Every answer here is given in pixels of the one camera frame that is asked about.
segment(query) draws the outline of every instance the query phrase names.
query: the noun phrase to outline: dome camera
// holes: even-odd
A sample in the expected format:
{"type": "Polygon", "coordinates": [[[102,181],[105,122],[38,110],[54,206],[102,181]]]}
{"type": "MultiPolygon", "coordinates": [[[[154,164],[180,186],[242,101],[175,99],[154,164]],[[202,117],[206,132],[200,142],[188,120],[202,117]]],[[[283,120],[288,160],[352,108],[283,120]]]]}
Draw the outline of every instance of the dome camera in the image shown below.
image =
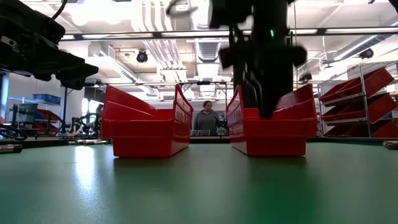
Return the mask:
{"type": "Polygon", "coordinates": [[[374,55],[373,50],[372,49],[367,49],[364,52],[360,53],[359,57],[361,59],[364,59],[364,58],[371,58],[371,57],[373,57],[373,55],[374,55]]]}
{"type": "Polygon", "coordinates": [[[146,50],[140,50],[137,54],[137,62],[144,63],[148,61],[148,55],[146,50]]]}

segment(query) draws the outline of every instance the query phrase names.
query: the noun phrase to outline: metal shelving unit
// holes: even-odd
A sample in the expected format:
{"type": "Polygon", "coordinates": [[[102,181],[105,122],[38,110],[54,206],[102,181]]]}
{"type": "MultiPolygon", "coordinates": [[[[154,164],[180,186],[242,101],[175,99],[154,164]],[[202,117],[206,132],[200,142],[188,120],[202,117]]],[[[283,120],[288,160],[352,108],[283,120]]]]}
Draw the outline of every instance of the metal shelving unit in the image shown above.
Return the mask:
{"type": "Polygon", "coordinates": [[[378,70],[380,68],[387,68],[387,67],[391,67],[391,66],[396,66],[397,70],[398,70],[398,60],[396,61],[390,61],[390,62],[375,62],[375,63],[360,63],[357,64],[349,69],[347,69],[346,72],[342,72],[336,75],[333,75],[331,78],[329,78],[328,80],[318,84],[318,95],[319,97],[321,97],[323,94],[322,93],[322,86],[323,85],[327,85],[327,84],[332,84],[335,83],[335,79],[344,75],[344,74],[350,74],[351,76],[354,76],[355,78],[360,77],[361,80],[361,88],[362,88],[362,92],[361,93],[357,93],[354,95],[350,95],[350,96],[345,96],[342,98],[338,98],[336,100],[331,100],[331,101],[327,101],[322,103],[321,101],[319,101],[319,109],[320,109],[320,125],[321,125],[321,132],[322,132],[322,136],[324,135],[324,127],[323,124],[327,124],[327,125],[333,125],[333,124],[345,124],[345,123],[357,123],[357,122],[366,122],[367,127],[368,127],[368,134],[369,137],[372,136],[372,129],[371,129],[371,121],[368,119],[369,118],[369,110],[368,110],[368,101],[367,101],[367,96],[366,96],[366,88],[365,88],[365,81],[364,81],[364,75],[370,72],[373,72],[375,70],[378,70]],[[322,120],[322,112],[323,112],[323,106],[324,107],[329,107],[329,106],[335,106],[338,105],[340,103],[346,103],[348,101],[351,100],[363,100],[364,102],[364,109],[365,109],[365,114],[366,117],[365,118],[356,118],[356,119],[343,119],[343,120],[338,120],[338,121],[323,121],[322,120]]]}
{"type": "MultiPolygon", "coordinates": [[[[61,107],[61,105],[59,105],[59,104],[46,102],[46,101],[40,100],[40,99],[29,99],[29,98],[25,98],[25,97],[9,97],[8,100],[21,101],[22,103],[36,103],[38,105],[45,106],[46,110],[49,110],[49,106],[59,106],[59,107],[61,107]]],[[[37,119],[36,118],[35,121],[47,122],[48,120],[47,119],[37,119]]]]}

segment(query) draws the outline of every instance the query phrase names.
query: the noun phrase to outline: dark hair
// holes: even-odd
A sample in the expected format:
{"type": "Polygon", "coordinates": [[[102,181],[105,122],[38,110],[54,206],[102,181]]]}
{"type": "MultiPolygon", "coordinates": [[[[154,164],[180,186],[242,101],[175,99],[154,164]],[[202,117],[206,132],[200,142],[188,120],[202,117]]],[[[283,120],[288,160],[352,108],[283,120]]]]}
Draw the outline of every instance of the dark hair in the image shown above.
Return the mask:
{"type": "Polygon", "coordinates": [[[212,102],[210,100],[206,100],[206,101],[203,102],[203,107],[205,107],[208,103],[212,104],[212,102]]]}

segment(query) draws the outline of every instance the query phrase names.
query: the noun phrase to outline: person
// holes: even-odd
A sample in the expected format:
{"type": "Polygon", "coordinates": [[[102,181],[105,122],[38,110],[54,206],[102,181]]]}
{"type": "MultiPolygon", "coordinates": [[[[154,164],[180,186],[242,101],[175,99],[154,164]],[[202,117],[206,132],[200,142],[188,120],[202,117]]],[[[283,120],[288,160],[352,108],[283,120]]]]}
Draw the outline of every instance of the person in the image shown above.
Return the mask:
{"type": "Polygon", "coordinates": [[[98,107],[95,109],[95,113],[96,113],[96,119],[93,122],[90,122],[87,124],[87,126],[90,127],[90,129],[92,129],[93,131],[101,131],[101,130],[94,130],[95,128],[99,128],[96,127],[100,126],[101,122],[102,122],[102,112],[103,112],[103,105],[98,105],[98,107]]]}
{"type": "Polygon", "coordinates": [[[203,103],[203,110],[201,110],[193,124],[194,130],[210,131],[210,135],[217,135],[217,124],[220,121],[217,112],[212,110],[213,104],[211,101],[203,103]]]}

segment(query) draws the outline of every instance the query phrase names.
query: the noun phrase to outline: overhead beam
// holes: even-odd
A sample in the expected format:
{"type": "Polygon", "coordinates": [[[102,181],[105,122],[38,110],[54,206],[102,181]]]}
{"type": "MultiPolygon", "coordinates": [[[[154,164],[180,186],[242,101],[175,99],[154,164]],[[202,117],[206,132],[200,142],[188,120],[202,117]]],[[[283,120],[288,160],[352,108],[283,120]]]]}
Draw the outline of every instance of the overhead beam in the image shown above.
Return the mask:
{"type": "MultiPolygon", "coordinates": [[[[337,36],[337,35],[395,35],[398,27],[329,27],[291,29],[297,37],[337,36]]],[[[251,30],[243,30],[245,36],[251,30]]],[[[61,41],[110,41],[110,40],[151,40],[151,39],[197,39],[197,38],[228,38],[228,30],[185,30],[156,32],[116,32],[65,34],[61,41]]]]}

